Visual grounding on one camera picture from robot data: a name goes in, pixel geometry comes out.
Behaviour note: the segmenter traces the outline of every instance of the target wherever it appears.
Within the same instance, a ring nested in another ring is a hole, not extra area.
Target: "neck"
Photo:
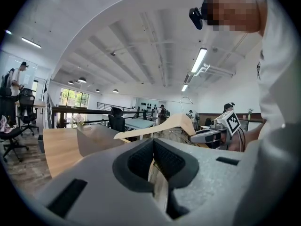
[[[258,10],[259,10],[259,31],[258,33],[263,37],[265,27],[267,24],[267,16],[268,16],[268,7],[267,7],[267,1],[266,0],[256,0]]]

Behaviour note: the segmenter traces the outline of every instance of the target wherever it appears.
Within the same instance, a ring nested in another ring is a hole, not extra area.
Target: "white t-shirt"
[[[16,68],[14,73],[13,73],[13,77],[12,77],[11,81],[17,81],[17,83],[19,84],[19,77],[20,77],[20,70],[19,70],[19,68]],[[10,89],[11,89],[11,95],[12,96],[17,96],[19,94],[19,87],[18,86],[12,85],[10,87]]]
[[[257,66],[262,118],[259,138],[286,123],[301,120],[300,41],[278,0],[267,0],[267,23]]]

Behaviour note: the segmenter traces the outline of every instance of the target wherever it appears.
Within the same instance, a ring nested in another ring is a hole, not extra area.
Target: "black camera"
[[[189,10],[189,17],[197,29],[201,30],[203,28],[203,17],[198,8],[191,8]]]

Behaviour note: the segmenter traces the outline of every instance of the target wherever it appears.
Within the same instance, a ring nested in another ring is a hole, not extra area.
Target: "person in white shirt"
[[[259,104],[266,123],[245,133],[245,145],[286,123],[300,121],[300,40],[281,4],[277,0],[204,0],[201,14],[208,25],[262,36],[254,72],[257,68]],[[239,151],[238,135],[233,136],[229,150]]]
[[[20,90],[23,88],[22,85],[20,85],[19,82],[19,78],[20,78],[20,72],[21,71],[26,71],[26,68],[28,67],[28,65],[26,64],[26,62],[22,62],[19,68],[16,68],[13,76],[11,78],[11,96],[14,96],[17,98]]]

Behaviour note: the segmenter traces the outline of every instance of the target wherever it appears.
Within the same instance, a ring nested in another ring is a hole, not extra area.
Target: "wooden hanger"
[[[187,115],[178,113],[178,114],[173,114],[165,122],[163,122],[158,126],[153,126],[145,129],[140,129],[140,130],[120,132],[115,135],[114,139],[136,137],[140,135],[151,134],[154,132],[171,129],[177,126],[180,126],[189,136],[196,134],[191,119]]]

